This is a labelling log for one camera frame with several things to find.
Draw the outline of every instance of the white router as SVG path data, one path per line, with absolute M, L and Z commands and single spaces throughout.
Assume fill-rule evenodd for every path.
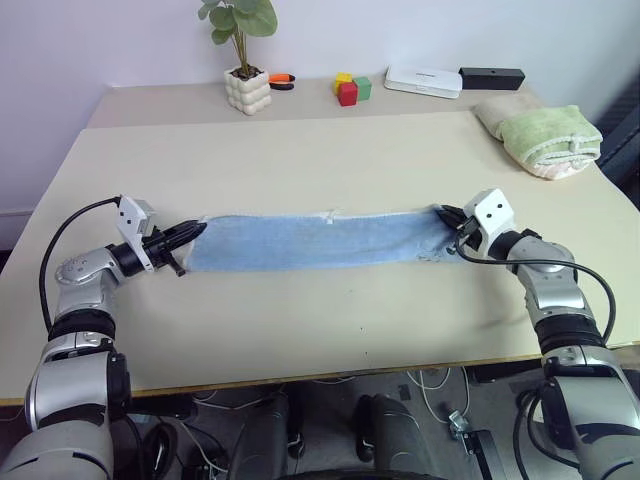
M 433 68 L 391 65 L 387 70 L 384 86 L 403 92 L 458 98 L 462 90 L 462 77 L 458 73 Z

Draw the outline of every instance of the potted plant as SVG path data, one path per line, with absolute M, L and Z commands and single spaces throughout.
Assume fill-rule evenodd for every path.
M 213 25 L 211 39 L 222 45 L 231 39 L 240 66 L 224 72 L 229 103 L 253 115 L 271 103 L 269 74 L 247 59 L 247 35 L 267 37 L 278 27 L 270 0 L 202 0 L 200 20 L 209 18 Z

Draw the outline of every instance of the red cube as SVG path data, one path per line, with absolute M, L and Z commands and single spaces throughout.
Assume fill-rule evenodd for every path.
M 353 82 L 341 83 L 338 87 L 338 100 L 343 107 L 355 105 L 358 101 L 358 86 Z

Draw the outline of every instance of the white plant pot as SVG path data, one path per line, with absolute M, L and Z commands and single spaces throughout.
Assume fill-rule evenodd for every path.
M 255 115 L 271 104 L 271 87 L 267 72 L 249 80 L 241 80 L 231 75 L 234 70 L 235 68 L 232 68 L 224 72 L 224 87 L 231 105 L 247 115 Z

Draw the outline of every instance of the white wall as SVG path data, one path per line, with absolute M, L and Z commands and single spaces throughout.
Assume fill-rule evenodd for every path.
M 640 64 L 638 0 L 273 3 L 278 32 L 252 39 L 250 58 L 299 77 L 381 72 L 391 62 L 520 67 L 549 104 L 576 103 L 596 120 Z M 213 47 L 199 6 L 0 2 L 0 213 L 36 205 L 106 86 L 220 79 L 233 49 Z M 2 218 L 0 249 L 19 231 Z

